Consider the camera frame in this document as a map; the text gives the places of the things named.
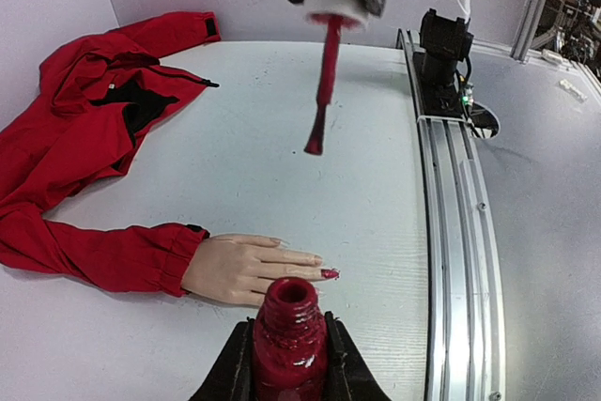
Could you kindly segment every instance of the bottle neck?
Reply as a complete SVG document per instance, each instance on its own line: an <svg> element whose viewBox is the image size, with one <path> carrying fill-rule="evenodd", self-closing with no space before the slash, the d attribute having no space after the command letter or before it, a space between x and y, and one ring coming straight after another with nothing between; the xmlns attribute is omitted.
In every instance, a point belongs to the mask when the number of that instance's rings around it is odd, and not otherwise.
<svg viewBox="0 0 601 401"><path fill-rule="evenodd" d="M265 332L275 341L312 341L321 332L321 312L315 288L299 278L274 282L262 307Z"/></svg>

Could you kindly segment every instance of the bottle opening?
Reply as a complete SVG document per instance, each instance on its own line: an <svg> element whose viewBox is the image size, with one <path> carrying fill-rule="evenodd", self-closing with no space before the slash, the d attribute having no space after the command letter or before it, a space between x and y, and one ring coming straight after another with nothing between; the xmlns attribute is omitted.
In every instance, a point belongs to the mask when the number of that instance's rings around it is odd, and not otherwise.
<svg viewBox="0 0 601 401"><path fill-rule="evenodd" d="M278 299L288 304L296 304L305 301L308 294L306 286L296 282L289 282L282 285L278 290Z"/></svg>

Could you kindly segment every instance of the red brush stem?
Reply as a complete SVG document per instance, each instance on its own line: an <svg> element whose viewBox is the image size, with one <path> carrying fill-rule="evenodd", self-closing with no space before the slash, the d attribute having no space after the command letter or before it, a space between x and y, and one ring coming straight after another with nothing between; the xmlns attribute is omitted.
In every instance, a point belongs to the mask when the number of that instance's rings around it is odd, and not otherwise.
<svg viewBox="0 0 601 401"><path fill-rule="evenodd" d="M321 59L321 77L317 89L317 114L316 122L309 136L309 143L305 152L313 155L323 153L323 137L326 129L326 107L330 105L331 94L336 80L336 63L340 47L340 34L344 23L342 16L332 15L328 19L328 34L323 48Z"/></svg>
<svg viewBox="0 0 601 401"><path fill-rule="evenodd" d="M328 370L328 333L315 288L275 281L254 324L253 377L258 401L319 401Z"/></svg>

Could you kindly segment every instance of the red jacket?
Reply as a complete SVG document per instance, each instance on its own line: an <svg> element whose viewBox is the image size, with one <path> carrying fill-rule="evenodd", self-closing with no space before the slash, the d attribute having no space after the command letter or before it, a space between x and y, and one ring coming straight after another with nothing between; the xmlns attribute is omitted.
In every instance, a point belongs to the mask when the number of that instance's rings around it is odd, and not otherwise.
<svg viewBox="0 0 601 401"><path fill-rule="evenodd" d="M181 296L207 234L163 224L108 232L42 219L67 196L125 176L153 124L216 86L158 58L220 40L212 13L171 13L58 49L40 94L0 132L0 262L77 276L109 291Z"/></svg>

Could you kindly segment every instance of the red nail polish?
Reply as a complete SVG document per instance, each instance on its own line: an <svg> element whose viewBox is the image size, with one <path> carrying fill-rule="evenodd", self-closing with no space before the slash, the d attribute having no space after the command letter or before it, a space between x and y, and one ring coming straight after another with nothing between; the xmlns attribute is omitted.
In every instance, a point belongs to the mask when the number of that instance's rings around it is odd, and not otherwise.
<svg viewBox="0 0 601 401"><path fill-rule="evenodd" d="M271 284L254 323L258 401L319 401L328 370L328 332L315 288L299 278Z"/></svg>
<svg viewBox="0 0 601 401"><path fill-rule="evenodd" d="M324 279L338 279L340 272L338 270L322 270L321 277Z"/></svg>

